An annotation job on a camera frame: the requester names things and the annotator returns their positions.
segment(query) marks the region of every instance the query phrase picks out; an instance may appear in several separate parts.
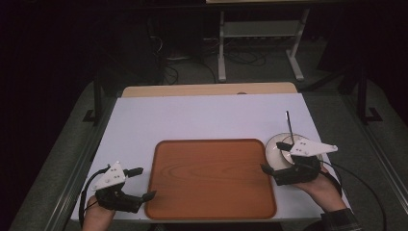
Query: floor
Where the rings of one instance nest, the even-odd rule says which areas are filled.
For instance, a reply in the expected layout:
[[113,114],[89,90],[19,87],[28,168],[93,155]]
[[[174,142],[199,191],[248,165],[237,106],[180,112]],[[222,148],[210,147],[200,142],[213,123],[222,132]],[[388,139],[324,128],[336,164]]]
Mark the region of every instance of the floor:
[[[205,48],[208,52],[198,60],[190,59],[186,54],[174,50],[173,55],[167,57],[163,84],[220,84],[217,82],[217,53],[214,49],[217,47],[217,42],[210,39],[206,42],[208,44]],[[231,48],[227,52],[225,84],[293,82],[301,90],[330,74],[317,69],[326,44],[325,40],[306,40],[301,43],[296,55],[305,80],[296,81],[285,54],[285,50],[291,47],[292,42],[291,39],[232,41]],[[408,128],[387,103],[381,88],[370,81],[367,108],[375,108],[383,121],[364,125],[355,112],[356,90],[350,95],[341,95],[337,92],[337,86],[342,79],[343,77],[340,76],[317,90],[302,92],[320,137],[323,141],[335,143],[341,149],[335,154],[330,154],[329,158],[332,163],[343,167],[339,169],[339,173],[343,179],[344,190],[364,229],[383,230],[382,211],[384,211],[387,230],[406,230],[408,210],[404,187],[408,186],[408,169],[405,167],[408,145],[404,138],[408,137]],[[87,146],[89,137],[94,133],[91,125],[81,123],[84,112],[92,106],[92,85],[89,85],[79,98],[50,154],[51,159],[60,158],[58,162],[64,161],[66,168],[76,163],[74,157],[83,153],[82,147]],[[71,156],[72,160],[61,159],[62,153],[69,154],[65,156]],[[53,167],[45,164],[43,174],[46,174],[48,168]],[[44,185],[37,183],[33,191],[38,188],[40,192],[40,188]],[[40,196],[39,193],[31,195],[32,199],[29,196],[24,206],[27,208],[33,204],[46,206],[38,205],[36,196]],[[59,194],[52,194],[49,198],[51,201],[61,201]],[[51,212],[47,213],[50,215],[46,216],[48,218],[55,215]],[[23,217],[24,211],[14,222],[12,230],[20,230],[19,227],[27,225],[24,224],[27,222],[23,221]],[[39,226],[39,223],[39,221],[37,223],[33,221],[32,227]],[[300,220],[283,222],[282,226],[285,231],[294,231],[302,230],[308,223],[310,223],[309,220]],[[111,230],[147,230],[148,228],[149,224],[146,223],[125,223],[116,220]],[[80,227],[78,223],[70,220],[64,230],[80,230]]]

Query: dark background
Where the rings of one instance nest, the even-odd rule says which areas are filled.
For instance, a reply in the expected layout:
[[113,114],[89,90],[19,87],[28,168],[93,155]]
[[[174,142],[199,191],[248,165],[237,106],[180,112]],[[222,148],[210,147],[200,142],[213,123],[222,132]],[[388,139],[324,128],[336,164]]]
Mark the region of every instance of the dark background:
[[[115,3],[135,6],[141,2]],[[144,15],[78,11],[103,4],[65,0],[0,3],[1,172],[2,198],[6,201],[2,202],[2,230],[9,228],[76,100],[97,71],[113,71],[111,78],[115,79],[110,83],[116,85],[103,86],[112,94],[126,85],[160,82],[160,60],[152,56],[147,24],[174,46],[193,54],[200,53],[202,38],[217,36],[215,12]],[[404,72],[408,66],[407,10],[403,1],[314,7],[303,39],[329,40],[321,69],[336,71],[356,57],[361,60],[369,78],[386,92],[408,124]],[[244,13],[235,17],[242,15],[245,19],[264,16]],[[185,37],[182,27],[196,36]],[[129,39],[144,45],[135,46]],[[106,56],[107,51],[112,55],[125,53],[120,56],[127,57],[120,60],[122,64],[130,60],[138,64],[127,65],[124,70]]]

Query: black device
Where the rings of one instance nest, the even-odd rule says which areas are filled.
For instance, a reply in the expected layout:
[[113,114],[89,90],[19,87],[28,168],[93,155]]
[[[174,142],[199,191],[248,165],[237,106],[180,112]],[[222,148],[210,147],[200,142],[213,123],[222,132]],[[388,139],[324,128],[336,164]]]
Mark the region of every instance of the black device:
[[[128,177],[140,175],[143,172],[143,168],[138,167],[132,170],[124,170],[124,173]],[[96,191],[95,196],[98,200],[98,204],[105,209],[123,211],[129,213],[137,213],[140,206],[151,199],[156,194],[156,191],[147,192],[141,197],[128,195],[122,191],[125,183],[113,185],[105,189]]]
[[[286,111],[286,120],[288,121],[292,144],[282,141],[277,142],[276,146],[281,152],[291,151],[294,145],[291,118],[288,111]],[[261,169],[264,173],[273,176],[278,186],[305,183],[318,177],[320,173],[320,161],[317,156],[302,157],[291,155],[291,157],[293,160],[293,165],[291,167],[275,170],[271,166],[261,165]]]
[[[87,184],[85,185],[84,189],[81,192],[81,202],[80,202],[80,206],[79,206],[79,220],[80,220],[80,224],[81,227],[84,223],[84,213],[85,213],[85,200],[87,198],[87,190],[89,187],[90,182],[92,181],[93,178],[95,178],[96,175],[98,174],[109,174],[109,170],[114,170],[114,171],[121,171],[121,167],[118,166],[119,169],[112,169],[112,167],[110,167],[108,165],[108,167],[103,168],[98,170],[97,172],[95,172],[91,178],[89,179],[89,181],[87,182]],[[128,169],[124,169],[122,170],[123,174],[116,174],[113,176],[113,178],[119,178],[123,176],[125,177],[133,177],[133,176],[137,176],[143,173],[143,168],[142,167],[137,167],[131,170]],[[134,196],[134,195],[129,195],[126,194],[125,192],[122,191],[123,186],[125,185],[124,182],[124,178],[122,180],[120,180],[118,184],[114,184],[111,185],[109,187],[100,189],[100,190],[96,190],[95,192],[95,197],[97,199],[97,202],[99,204],[99,206],[108,209],[108,210],[116,210],[116,211],[122,211],[122,212],[129,212],[129,213],[137,213],[139,211],[140,206],[144,203],[147,202],[149,200],[152,200],[156,194],[156,191],[153,192],[147,192],[145,194],[143,194],[141,197],[139,196]]]

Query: hand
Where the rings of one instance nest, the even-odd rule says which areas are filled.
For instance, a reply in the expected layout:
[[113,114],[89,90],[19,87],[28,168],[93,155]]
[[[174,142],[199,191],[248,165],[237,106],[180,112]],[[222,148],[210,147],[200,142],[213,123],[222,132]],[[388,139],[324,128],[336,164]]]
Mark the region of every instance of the hand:
[[107,210],[97,203],[93,195],[88,200],[83,231],[105,231],[108,230],[115,216],[115,210]]
[[[321,171],[328,172],[325,167],[321,167]],[[313,181],[293,185],[309,194],[324,212],[347,208],[336,187],[322,174]]]

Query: black cable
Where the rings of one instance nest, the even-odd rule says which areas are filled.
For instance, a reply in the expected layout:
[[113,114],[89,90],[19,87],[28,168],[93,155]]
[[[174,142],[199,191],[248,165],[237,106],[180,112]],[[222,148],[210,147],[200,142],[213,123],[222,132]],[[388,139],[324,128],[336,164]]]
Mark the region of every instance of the black cable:
[[378,195],[377,195],[377,194],[375,193],[375,191],[369,186],[369,184],[367,184],[367,183],[366,183],[365,181],[363,181],[360,177],[358,177],[356,174],[354,174],[354,173],[351,172],[350,170],[346,169],[345,167],[341,167],[341,166],[336,165],[336,164],[334,164],[334,163],[329,164],[329,163],[324,162],[324,161],[322,161],[322,162],[325,163],[325,164],[327,164],[327,165],[329,165],[329,166],[331,166],[333,169],[334,169],[334,167],[338,167],[338,168],[340,168],[341,170],[347,172],[348,174],[354,176],[357,180],[359,180],[361,183],[363,183],[363,185],[365,185],[365,186],[367,187],[367,189],[369,189],[369,191],[370,191],[370,192],[372,193],[372,195],[375,197],[375,199],[376,199],[376,201],[377,201],[377,203],[378,203],[378,206],[380,207],[381,214],[382,214],[382,218],[383,218],[383,228],[382,228],[382,230],[383,230],[383,231],[386,231],[386,230],[387,230],[387,217],[386,217],[386,214],[385,214],[384,206],[383,206],[383,204],[381,203],[381,200],[379,199]]
[[165,79],[166,79],[167,83],[168,83],[169,85],[174,85],[174,84],[176,84],[176,83],[178,82],[178,78],[179,78],[179,73],[178,73],[178,71],[177,71],[175,68],[173,68],[173,67],[171,67],[171,66],[168,66],[168,65],[165,66],[165,68],[169,68],[169,69],[171,69],[171,70],[173,70],[173,71],[175,72],[174,75],[171,75],[171,74],[169,74],[169,73],[165,70],[166,75],[168,75],[168,76],[174,78],[174,81],[173,81],[173,82],[169,82],[168,79],[167,79],[167,77],[165,76]]
[[215,83],[215,84],[217,83],[217,77],[216,77],[216,75],[214,74],[213,70],[212,70],[207,64],[204,64],[203,62],[200,62],[200,61],[195,61],[193,58],[185,59],[185,60],[173,61],[173,62],[172,62],[171,64],[169,64],[169,65],[172,65],[172,64],[187,64],[187,63],[191,63],[191,64],[201,64],[201,65],[207,67],[207,68],[210,70],[211,75],[213,76],[214,83]]
[[79,223],[81,225],[81,227],[84,225],[84,213],[85,213],[85,200],[87,199],[87,190],[88,187],[90,185],[90,182],[99,174],[105,173],[108,169],[110,168],[110,166],[108,165],[108,167],[100,169],[98,171],[96,171],[88,180],[87,184],[85,185],[84,189],[81,192],[81,200],[80,200],[80,204],[79,204],[79,209],[78,209],[78,218],[79,218]]

